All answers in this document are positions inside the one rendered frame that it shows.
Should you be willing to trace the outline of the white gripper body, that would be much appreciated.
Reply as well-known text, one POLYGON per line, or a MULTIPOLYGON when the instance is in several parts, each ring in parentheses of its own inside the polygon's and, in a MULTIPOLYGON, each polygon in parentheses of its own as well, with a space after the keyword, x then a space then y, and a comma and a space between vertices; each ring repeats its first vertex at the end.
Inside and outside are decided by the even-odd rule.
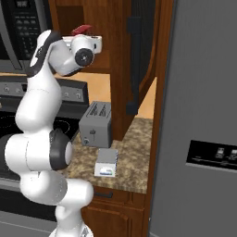
POLYGON ((75 36, 63 36, 63 40, 66 44, 76 43, 78 41, 88 41, 91 44, 101 44, 102 37, 101 36, 89 36, 84 34, 78 34, 75 36))

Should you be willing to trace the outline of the white digital scale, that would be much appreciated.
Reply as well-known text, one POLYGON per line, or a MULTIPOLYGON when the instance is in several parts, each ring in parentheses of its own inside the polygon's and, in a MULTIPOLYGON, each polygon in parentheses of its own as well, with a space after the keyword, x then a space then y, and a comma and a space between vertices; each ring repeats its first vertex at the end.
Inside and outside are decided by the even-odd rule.
POLYGON ((100 148, 94 165, 95 177, 116 176, 119 151, 117 149, 100 148))

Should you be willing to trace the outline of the wooden base cabinet door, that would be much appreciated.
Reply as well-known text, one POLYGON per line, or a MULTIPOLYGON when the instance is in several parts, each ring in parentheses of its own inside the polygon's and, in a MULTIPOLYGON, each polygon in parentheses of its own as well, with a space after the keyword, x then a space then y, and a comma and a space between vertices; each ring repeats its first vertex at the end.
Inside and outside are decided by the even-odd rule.
POLYGON ((142 237, 142 209, 87 206, 81 210, 81 215, 94 237, 142 237))

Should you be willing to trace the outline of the black microwave oven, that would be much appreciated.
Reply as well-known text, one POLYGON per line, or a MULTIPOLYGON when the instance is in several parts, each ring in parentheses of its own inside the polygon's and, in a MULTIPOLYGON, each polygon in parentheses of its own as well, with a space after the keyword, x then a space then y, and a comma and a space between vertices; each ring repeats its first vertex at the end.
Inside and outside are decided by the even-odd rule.
POLYGON ((48 0, 0 0, 0 72, 24 74, 38 36, 52 29, 48 0))

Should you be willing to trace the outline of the black stove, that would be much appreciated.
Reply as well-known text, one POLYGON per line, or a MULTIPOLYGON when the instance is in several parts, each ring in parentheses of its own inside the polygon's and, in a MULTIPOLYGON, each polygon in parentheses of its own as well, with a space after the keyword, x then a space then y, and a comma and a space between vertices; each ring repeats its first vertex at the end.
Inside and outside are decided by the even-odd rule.
MULTIPOLYGON (((89 107, 87 83, 58 79, 63 93, 62 106, 56 115, 54 129, 61 129, 71 141, 79 132, 79 121, 89 107)), ((20 133, 15 123, 19 102, 27 90, 25 76, 0 76, 0 221, 16 225, 16 230, 31 229, 46 237, 56 225, 55 207, 33 203, 19 192, 19 175, 4 164, 2 137, 20 133)))

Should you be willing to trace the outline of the grey toaster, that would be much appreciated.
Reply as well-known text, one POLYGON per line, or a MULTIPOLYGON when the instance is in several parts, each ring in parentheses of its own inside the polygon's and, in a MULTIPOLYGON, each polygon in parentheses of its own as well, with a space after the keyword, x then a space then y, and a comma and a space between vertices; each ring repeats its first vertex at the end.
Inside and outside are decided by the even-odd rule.
POLYGON ((111 104, 93 101, 79 122, 81 144, 109 148, 111 135, 111 104))

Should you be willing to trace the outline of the grey fridge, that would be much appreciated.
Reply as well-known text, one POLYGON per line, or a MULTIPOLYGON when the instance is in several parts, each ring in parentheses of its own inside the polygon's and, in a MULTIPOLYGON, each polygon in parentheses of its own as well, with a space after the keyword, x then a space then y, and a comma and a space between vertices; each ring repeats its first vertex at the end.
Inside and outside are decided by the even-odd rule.
POLYGON ((237 0, 177 0, 149 237, 237 237, 237 0))

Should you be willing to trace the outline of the wooden drawer front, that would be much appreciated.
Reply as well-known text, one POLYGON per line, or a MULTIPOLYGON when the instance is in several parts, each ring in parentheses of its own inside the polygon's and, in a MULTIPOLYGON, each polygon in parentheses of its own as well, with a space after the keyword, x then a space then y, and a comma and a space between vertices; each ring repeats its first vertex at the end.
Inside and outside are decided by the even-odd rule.
POLYGON ((94 191, 99 193, 113 192, 113 197, 104 198, 94 196, 91 206, 107 210, 124 208, 131 210, 144 210, 145 195, 143 193, 128 192, 99 186, 94 186, 94 191))

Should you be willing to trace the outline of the wooden wall cabinet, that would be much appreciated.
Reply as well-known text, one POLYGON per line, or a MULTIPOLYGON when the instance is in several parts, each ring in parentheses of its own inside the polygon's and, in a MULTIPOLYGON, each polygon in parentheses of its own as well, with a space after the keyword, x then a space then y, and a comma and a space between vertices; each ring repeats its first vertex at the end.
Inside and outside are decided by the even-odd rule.
POLYGON ((53 29, 62 36, 70 36, 81 25, 91 25, 89 33, 102 37, 102 53, 83 72, 110 73, 106 0, 48 0, 48 3, 53 29))

